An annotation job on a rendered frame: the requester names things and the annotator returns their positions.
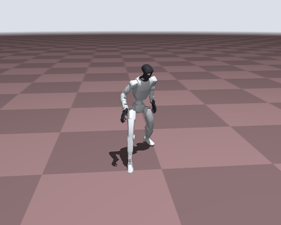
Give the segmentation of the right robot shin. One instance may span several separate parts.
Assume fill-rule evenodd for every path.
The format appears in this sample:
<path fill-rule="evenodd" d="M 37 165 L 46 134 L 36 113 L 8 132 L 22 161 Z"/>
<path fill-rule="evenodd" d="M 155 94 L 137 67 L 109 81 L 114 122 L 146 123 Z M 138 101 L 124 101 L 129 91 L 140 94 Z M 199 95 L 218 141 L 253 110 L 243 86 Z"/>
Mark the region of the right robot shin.
<path fill-rule="evenodd" d="M 132 164 L 132 153 L 133 153 L 133 139 L 132 137 L 127 137 L 127 153 L 128 153 L 128 164 Z"/>

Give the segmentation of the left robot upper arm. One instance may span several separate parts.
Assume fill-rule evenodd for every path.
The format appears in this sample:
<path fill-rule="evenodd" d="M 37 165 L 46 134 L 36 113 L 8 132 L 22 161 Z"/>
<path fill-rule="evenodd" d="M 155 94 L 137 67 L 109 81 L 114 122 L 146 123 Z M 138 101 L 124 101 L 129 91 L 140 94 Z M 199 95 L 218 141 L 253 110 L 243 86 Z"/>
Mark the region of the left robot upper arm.
<path fill-rule="evenodd" d="M 153 85 L 152 85 L 151 90 L 154 90 L 154 86 L 155 86 L 155 84 L 156 84 L 158 81 L 157 81 L 157 79 L 156 79 L 155 76 L 153 76 L 153 77 L 151 77 L 151 78 L 153 79 Z"/>

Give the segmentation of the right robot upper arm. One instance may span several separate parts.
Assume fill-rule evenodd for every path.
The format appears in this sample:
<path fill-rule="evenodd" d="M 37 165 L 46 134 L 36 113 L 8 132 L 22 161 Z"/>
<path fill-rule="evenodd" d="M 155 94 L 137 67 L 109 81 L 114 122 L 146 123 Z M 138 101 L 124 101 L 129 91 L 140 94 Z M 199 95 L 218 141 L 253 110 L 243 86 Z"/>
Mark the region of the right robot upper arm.
<path fill-rule="evenodd" d="M 132 89 L 136 88 L 137 87 L 137 80 L 131 80 L 127 87 L 124 89 L 124 91 L 122 92 L 124 94 L 124 99 L 127 99 L 127 93 L 129 93 Z"/>

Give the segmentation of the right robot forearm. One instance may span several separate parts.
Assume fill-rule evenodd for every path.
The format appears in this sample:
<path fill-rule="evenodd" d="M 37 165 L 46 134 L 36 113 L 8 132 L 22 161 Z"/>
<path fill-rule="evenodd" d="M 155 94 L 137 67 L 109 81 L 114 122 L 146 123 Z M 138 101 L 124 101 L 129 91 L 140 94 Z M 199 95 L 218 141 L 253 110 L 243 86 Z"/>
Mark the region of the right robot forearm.
<path fill-rule="evenodd" d="M 120 95 L 120 102 L 122 104 L 122 109 L 125 110 L 126 108 L 128 108 L 127 103 L 126 103 L 126 99 L 124 99 L 124 94 L 122 93 Z M 129 110 L 128 110 L 129 111 Z"/>

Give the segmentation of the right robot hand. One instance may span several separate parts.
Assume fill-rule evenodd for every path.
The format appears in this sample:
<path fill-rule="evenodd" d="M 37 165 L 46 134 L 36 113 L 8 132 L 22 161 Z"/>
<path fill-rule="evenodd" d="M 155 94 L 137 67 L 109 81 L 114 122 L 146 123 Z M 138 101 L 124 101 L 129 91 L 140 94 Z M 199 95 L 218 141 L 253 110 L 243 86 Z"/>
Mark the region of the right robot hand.
<path fill-rule="evenodd" d="M 122 115 L 121 115 L 121 119 L 120 121 L 123 123 L 125 122 L 126 118 L 125 118 L 125 115 L 127 116 L 127 112 L 128 112 L 128 108 L 126 108 L 125 110 L 122 111 Z M 125 120 L 124 120 L 125 119 Z"/>

